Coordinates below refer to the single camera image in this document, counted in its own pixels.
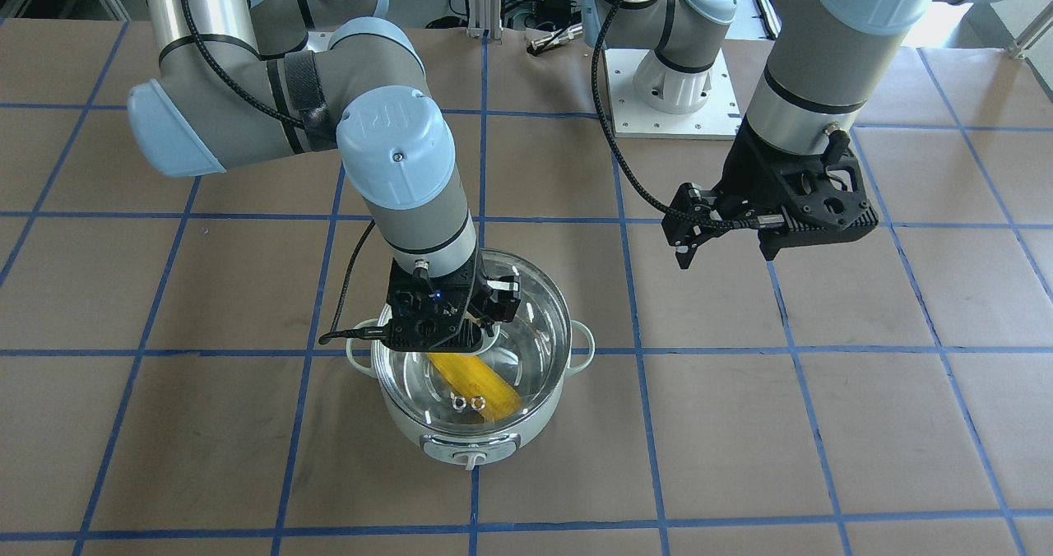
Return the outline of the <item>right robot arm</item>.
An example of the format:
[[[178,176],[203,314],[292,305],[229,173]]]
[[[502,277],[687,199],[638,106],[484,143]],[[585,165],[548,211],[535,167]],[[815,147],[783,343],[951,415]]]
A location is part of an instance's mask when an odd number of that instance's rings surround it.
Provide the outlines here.
[[[252,0],[146,1],[160,76],[130,91],[128,117],[151,166],[196,177],[336,148],[392,250],[391,316],[321,343],[474,354],[512,322],[519,281],[486,275],[455,142],[405,32],[359,16],[320,53],[267,60]]]

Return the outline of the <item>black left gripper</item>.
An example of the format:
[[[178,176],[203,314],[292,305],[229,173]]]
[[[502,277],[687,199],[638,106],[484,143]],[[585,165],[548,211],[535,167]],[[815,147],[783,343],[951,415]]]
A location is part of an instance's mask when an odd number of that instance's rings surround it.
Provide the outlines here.
[[[669,207],[708,221],[732,221],[747,215],[777,215],[784,223],[758,232],[761,253],[771,261],[782,249],[850,243],[879,226],[866,196],[851,139],[839,126],[820,137],[820,154],[787,154],[763,142],[748,123],[740,126],[714,190],[682,183]],[[729,229],[700,226],[665,214],[661,227],[675,249],[680,270],[696,250]]]

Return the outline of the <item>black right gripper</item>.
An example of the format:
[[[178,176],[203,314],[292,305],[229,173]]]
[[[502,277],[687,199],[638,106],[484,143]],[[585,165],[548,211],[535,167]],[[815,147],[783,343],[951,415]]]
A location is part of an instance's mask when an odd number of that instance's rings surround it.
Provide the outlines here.
[[[388,282],[390,317],[381,342],[391,350],[424,353],[474,353],[486,335],[495,335],[497,322],[512,322],[522,301],[522,282],[517,275],[497,280],[478,275],[474,262],[443,277],[418,277],[391,264]],[[469,306],[473,298],[473,319]]]

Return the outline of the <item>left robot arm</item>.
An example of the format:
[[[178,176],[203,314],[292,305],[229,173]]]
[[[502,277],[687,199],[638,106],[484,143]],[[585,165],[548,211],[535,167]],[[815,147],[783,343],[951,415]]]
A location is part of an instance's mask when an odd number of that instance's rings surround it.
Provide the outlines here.
[[[629,184],[662,212],[681,269],[727,231],[755,229],[767,260],[779,250],[850,243],[879,223],[849,130],[907,32],[932,2],[771,0],[782,27],[768,54],[714,188],[684,183],[670,204],[647,192],[619,148]],[[740,0],[584,0],[587,45],[645,49],[634,90],[655,110],[700,110]]]

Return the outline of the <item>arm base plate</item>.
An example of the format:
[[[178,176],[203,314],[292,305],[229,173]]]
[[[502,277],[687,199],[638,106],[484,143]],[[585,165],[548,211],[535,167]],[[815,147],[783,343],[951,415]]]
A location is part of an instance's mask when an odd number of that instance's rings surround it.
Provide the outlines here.
[[[693,75],[665,67],[651,49],[605,49],[605,65],[617,137],[729,141],[740,128],[722,51]]]

